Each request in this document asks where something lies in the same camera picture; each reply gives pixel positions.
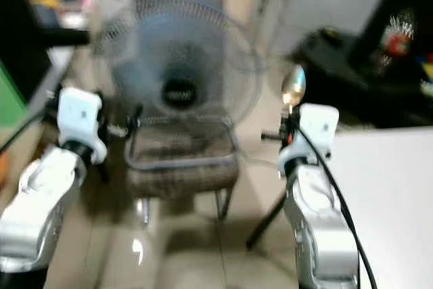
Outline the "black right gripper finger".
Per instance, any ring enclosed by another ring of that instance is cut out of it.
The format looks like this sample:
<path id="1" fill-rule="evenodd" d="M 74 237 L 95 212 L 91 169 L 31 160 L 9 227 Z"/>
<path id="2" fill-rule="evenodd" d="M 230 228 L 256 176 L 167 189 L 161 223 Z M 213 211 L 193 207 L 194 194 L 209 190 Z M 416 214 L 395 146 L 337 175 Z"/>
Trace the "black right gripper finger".
<path id="1" fill-rule="evenodd" d="M 279 141 L 280 143 L 291 143 L 291 110 L 283 109 L 279 116 L 279 126 L 276 133 L 262 133 L 262 141 Z"/>

